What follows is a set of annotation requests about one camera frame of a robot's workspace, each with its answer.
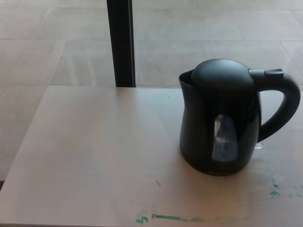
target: kettle water window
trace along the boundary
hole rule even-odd
[[[238,156],[236,129],[231,117],[219,115],[214,121],[214,148],[212,159],[218,162],[232,162]]]

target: kettle spout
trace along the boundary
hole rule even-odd
[[[182,73],[179,76],[185,107],[201,101],[199,92],[192,86],[191,83],[192,73],[193,70]]]
[[[182,74],[179,76],[179,82],[180,82],[181,86],[182,86],[183,84],[192,86],[192,85],[191,85],[191,75],[193,74],[193,71],[194,71],[194,70],[191,70],[191,71],[182,73]]]

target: black pole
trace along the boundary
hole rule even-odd
[[[136,87],[132,0],[107,0],[117,87]]]

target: kettle handle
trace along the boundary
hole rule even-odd
[[[259,130],[258,142],[281,129],[294,115],[300,104],[301,93],[293,78],[278,70],[249,70],[258,92],[276,90],[284,94],[277,112]]]

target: kettle base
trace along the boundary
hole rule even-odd
[[[241,169],[243,169],[246,164],[241,165],[241,166],[237,166],[237,168],[233,168],[233,169],[229,169],[229,170],[216,170],[214,168],[212,168],[211,166],[202,166],[201,163],[197,162],[197,158],[193,158],[191,156],[189,156],[188,154],[186,154],[186,152],[184,152],[183,148],[180,146],[181,148],[181,154],[183,156],[183,158],[186,160],[186,162],[193,167],[195,170],[207,174],[207,175],[213,175],[213,176],[228,176],[228,175],[232,175],[235,174],[237,172],[239,172]]]

